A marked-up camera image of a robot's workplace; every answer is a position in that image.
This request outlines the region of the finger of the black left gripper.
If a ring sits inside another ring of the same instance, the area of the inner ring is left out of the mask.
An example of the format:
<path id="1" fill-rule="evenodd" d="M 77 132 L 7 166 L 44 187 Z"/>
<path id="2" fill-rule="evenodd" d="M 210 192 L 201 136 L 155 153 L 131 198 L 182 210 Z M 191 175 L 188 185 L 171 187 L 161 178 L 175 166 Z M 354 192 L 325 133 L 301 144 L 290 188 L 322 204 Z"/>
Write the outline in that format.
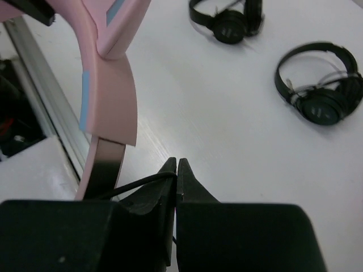
<path id="1" fill-rule="evenodd" d="M 29 15 L 46 26 L 51 26 L 55 19 L 55 11 L 47 1 L 1 1 L 1 22 L 23 14 Z"/>

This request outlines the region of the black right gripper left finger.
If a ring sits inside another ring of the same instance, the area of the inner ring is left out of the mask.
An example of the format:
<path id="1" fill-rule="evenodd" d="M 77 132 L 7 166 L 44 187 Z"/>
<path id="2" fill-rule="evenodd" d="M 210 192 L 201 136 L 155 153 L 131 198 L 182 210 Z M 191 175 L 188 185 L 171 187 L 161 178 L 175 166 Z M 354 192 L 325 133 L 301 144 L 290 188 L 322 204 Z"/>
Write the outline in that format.
<path id="1" fill-rule="evenodd" d="M 2 271 L 166 271 L 171 264 L 176 159 L 122 186 L 116 202 L 1 203 Z"/>

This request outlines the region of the blue pink cat-ear headphones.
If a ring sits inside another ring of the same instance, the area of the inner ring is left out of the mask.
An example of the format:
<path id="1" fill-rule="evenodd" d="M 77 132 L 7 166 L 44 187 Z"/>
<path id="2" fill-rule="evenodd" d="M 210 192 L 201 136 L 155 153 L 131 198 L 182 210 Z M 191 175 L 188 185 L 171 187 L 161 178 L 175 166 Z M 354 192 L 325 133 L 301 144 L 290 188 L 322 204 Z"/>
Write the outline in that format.
<path id="1" fill-rule="evenodd" d="M 126 56 L 149 1 L 47 1 L 72 27 L 82 61 L 79 127 L 91 143 L 77 200 L 115 188 L 127 146 L 137 141 L 137 97 Z"/>

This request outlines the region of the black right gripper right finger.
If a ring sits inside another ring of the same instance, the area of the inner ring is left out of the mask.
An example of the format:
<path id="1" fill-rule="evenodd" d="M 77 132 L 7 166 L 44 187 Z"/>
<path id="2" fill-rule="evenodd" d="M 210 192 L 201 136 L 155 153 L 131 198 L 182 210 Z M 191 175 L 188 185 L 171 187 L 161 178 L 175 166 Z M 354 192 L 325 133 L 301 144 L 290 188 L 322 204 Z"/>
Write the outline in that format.
<path id="1" fill-rule="evenodd" d="M 222 203 L 178 165 L 176 258 L 180 271 L 325 271 L 304 210 L 282 203 Z"/>

